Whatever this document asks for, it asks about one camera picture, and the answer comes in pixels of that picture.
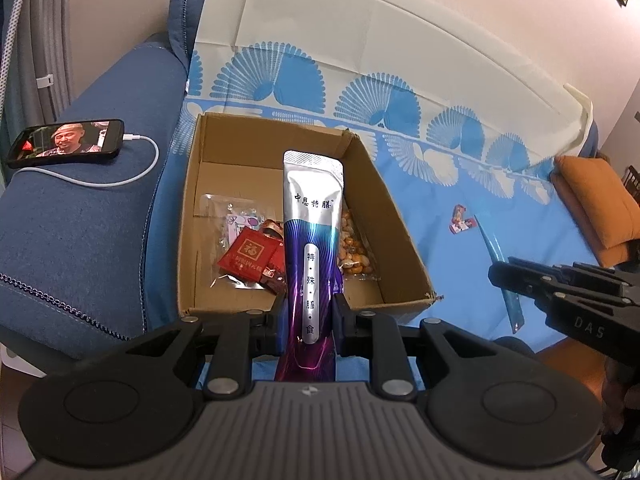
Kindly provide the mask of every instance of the transparent plastic bag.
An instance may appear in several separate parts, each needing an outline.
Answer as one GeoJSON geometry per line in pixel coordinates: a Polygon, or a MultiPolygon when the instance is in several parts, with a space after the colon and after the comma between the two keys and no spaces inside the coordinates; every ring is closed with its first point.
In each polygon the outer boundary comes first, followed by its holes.
{"type": "Polygon", "coordinates": [[[199,211],[199,216],[207,218],[208,226],[201,240],[205,256],[202,279],[206,285],[214,286],[219,280],[227,280],[235,288],[264,288],[259,283],[241,280],[226,273],[220,269],[218,262],[242,229],[257,231],[265,219],[273,217],[273,211],[260,209],[254,200],[213,194],[201,195],[199,211]]]}
{"type": "Polygon", "coordinates": [[[342,204],[340,218],[340,241],[338,244],[338,267],[347,279],[378,280],[376,263],[369,243],[358,230],[351,211],[342,204]]]}

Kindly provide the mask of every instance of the sofa armrest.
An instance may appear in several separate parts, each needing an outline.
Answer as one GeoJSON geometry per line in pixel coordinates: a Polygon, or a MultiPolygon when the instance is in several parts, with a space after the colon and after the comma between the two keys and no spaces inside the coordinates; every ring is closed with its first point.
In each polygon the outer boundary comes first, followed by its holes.
{"type": "MultiPolygon", "coordinates": [[[[145,178],[113,189],[75,186],[38,173],[12,178],[0,197],[2,327],[74,359],[146,331],[148,220],[186,77],[170,49],[143,43],[60,117],[61,122],[120,118],[128,133],[152,137],[160,159],[145,178]]],[[[50,169],[79,180],[116,182],[143,171],[152,157],[148,143],[132,141],[111,162],[50,169]]]]}

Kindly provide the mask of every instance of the white charging cable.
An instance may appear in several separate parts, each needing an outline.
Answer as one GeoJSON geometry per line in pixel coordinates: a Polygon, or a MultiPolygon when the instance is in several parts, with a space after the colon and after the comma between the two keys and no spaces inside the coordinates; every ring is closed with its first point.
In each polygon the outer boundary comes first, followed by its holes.
{"type": "Polygon", "coordinates": [[[78,184],[78,186],[85,186],[85,187],[118,187],[118,186],[124,186],[125,184],[131,184],[132,182],[140,180],[142,177],[144,177],[149,171],[151,171],[156,166],[156,163],[158,162],[158,158],[160,157],[160,150],[158,149],[158,145],[153,139],[151,139],[150,137],[145,137],[144,135],[128,135],[127,134],[127,135],[124,135],[122,139],[123,140],[144,139],[147,142],[151,142],[154,146],[154,149],[156,150],[156,156],[154,157],[154,161],[151,163],[151,166],[146,168],[146,170],[143,171],[142,173],[137,174],[136,176],[132,176],[127,180],[121,180],[120,182],[108,182],[106,184],[100,184],[98,182],[84,182],[82,180],[76,180],[74,178],[71,178],[70,176],[55,173],[54,171],[45,170],[44,168],[22,168],[21,170],[16,171],[14,173],[14,176],[18,173],[22,173],[23,171],[35,171],[36,173],[44,173],[44,174],[59,178],[60,180],[64,180],[66,182],[70,182],[72,184],[78,184]]]}

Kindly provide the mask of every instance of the man on phone screen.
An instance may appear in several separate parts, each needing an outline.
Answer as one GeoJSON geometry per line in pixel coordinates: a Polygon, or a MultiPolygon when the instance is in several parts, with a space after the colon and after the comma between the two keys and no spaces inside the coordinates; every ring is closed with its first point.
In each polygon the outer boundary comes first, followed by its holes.
{"type": "Polygon", "coordinates": [[[84,136],[84,126],[82,124],[63,124],[51,135],[56,147],[36,156],[70,155],[71,153],[100,151],[100,147],[95,144],[82,144],[82,136],[84,136]]]}

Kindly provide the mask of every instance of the smartphone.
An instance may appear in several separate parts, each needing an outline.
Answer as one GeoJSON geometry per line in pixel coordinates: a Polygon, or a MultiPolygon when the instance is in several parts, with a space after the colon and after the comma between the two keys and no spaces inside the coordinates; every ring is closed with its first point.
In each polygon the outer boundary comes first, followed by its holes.
{"type": "Polygon", "coordinates": [[[31,126],[9,150],[7,166],[16,170],[62,162],[101,162],[118,155],[124,122],[119,119],[31,126]]]}

